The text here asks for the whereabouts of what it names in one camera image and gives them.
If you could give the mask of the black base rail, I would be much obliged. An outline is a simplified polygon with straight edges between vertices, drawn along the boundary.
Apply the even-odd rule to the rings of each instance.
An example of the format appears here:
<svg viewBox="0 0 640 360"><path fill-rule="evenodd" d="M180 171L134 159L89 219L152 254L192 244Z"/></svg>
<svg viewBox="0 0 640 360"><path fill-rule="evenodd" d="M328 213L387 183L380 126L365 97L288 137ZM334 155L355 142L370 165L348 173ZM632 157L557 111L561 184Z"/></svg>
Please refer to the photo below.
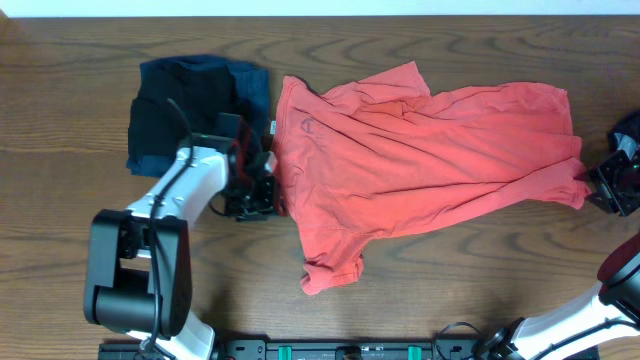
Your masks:
<svg viewBox="0 0 640 360"><path fill-rule="evenodd" d="M475 339L436 342L312 343L235 340L214 348L212 360L467 360L475 357Z"/></svg>

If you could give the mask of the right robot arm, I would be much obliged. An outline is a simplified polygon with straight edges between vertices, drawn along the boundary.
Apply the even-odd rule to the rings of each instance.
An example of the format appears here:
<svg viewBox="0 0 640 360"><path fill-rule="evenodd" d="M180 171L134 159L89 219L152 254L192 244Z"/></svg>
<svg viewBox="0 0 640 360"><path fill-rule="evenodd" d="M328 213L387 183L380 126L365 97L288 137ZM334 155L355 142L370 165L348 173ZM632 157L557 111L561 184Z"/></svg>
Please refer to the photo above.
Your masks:
<svg viewBox="0 0 640 360"><path fill-rule="evenodd" d="M618 150L591 172L613 213L639 207L639 150ZM520 318L479 345L487 359L565 359L602 343L639 335L639 236L602 263L597 283L544 315Z"/></svg>

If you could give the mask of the navy blue folded garment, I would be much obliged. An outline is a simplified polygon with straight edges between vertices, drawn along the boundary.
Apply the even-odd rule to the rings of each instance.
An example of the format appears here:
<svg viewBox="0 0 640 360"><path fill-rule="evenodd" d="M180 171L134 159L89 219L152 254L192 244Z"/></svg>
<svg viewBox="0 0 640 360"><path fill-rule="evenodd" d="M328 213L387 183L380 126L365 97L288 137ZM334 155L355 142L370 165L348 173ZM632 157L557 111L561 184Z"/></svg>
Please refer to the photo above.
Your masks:
<svg viewBox="0 0 640 360"><path fill-rule="evenodd" d="M222 66L226 67L235 81L234 95L236 105L235 111L230 114L242 116L260 136L264 134L269 120L271 105L269 94L269 72L266 69L249 62L230 60L213 55L166 57L142 63L140 65L141 81L142 74L147 64L166 60L178 61L185 64L186 67L194 68L196 70L206 70ZM189 127L186 127L185 129L187 134L190 132L195 133ZM133 160L130 158L128 150L126 166L133 175L160 177L175 161L179 145L175 151L175 156L172 158L144 156Z"/></svg>

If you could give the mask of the red t-shirt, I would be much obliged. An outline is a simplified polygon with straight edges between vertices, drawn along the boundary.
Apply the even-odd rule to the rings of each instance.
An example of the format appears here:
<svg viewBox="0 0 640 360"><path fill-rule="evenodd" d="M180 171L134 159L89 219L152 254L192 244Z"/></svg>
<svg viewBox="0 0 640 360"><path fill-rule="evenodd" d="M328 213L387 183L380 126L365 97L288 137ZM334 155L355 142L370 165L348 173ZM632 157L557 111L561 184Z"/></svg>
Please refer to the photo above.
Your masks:
<svg viewBox="0 0 640 360"><path fill-rule="evenodd" d="M432 93L415 63L313 92L283 80L273 152L309 295L362 275L378 239L452 226L524 200L580 208L567 92L511 82Z"/></svg>

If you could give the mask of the black folded polo shirt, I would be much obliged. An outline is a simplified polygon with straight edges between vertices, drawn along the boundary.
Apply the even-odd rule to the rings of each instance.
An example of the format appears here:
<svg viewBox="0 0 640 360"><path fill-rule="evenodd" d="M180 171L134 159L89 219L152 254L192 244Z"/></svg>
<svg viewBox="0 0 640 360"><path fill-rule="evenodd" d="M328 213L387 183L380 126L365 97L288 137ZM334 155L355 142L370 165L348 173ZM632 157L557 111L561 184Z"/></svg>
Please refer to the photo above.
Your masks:
<svg viewBox="0 0 640 360"><path fill-rule="evenodd" d="M174 157L186 127L205 135L233 134L237 122L226 123L219 115L235 111L234 87L224 66L196 70L171 60L147 64L131 105L130 158Z"/></svg>

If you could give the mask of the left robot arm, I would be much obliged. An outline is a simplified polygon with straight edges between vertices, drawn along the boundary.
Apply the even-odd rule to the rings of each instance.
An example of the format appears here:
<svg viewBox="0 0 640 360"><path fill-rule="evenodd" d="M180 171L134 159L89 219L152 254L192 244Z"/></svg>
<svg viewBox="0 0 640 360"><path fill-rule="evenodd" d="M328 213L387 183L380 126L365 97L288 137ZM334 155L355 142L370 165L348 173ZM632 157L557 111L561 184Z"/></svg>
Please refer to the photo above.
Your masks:
<svg viewBox="0 0 640 360"><path fill-rule="evenodd" d="M279 210L275 155L239 115L210 133L186 131L175 161L124 210L91 223L83 311L131 342L100 346L101 359L220 359L215 330L191 308L190 231L220 196L222 217L261 221Z"/></svg>

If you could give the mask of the black patterned garment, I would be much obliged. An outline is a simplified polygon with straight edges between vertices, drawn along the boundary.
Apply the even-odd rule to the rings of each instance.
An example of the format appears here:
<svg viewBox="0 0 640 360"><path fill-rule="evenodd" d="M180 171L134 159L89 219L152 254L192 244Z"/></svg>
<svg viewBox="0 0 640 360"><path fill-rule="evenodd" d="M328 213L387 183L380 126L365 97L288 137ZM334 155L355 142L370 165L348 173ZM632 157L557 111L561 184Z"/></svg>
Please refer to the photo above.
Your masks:
<svg viewBox="0 0 640 360"><path fill-rule="evenodd" d="M607 134L610 151L623 151L629 160L634 160L639 154L639 123L638 110L620 120Z"/></svg>

